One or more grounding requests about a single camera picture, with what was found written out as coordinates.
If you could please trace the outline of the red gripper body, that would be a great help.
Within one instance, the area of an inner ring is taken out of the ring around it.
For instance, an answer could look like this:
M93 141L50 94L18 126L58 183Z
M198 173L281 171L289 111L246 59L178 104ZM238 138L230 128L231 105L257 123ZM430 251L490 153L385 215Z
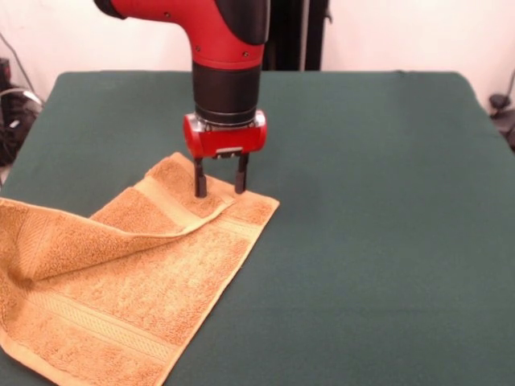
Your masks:
M233 154L258 152L266 143L266 115L259 109L249 124L220 126L189 113L183 118L183 134L193 158L231 157Z

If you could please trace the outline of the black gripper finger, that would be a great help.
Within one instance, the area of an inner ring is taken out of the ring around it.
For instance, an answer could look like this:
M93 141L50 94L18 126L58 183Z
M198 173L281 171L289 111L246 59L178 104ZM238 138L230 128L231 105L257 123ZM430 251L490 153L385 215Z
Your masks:
M205 198L207 196L207 181L204 174L204 165L202 158L194 159L194 172L195 196L197 198Z
M235 192L237 194L242 194L246 190L248 163L249 154L241 154L238 159L238 168L235 181Z

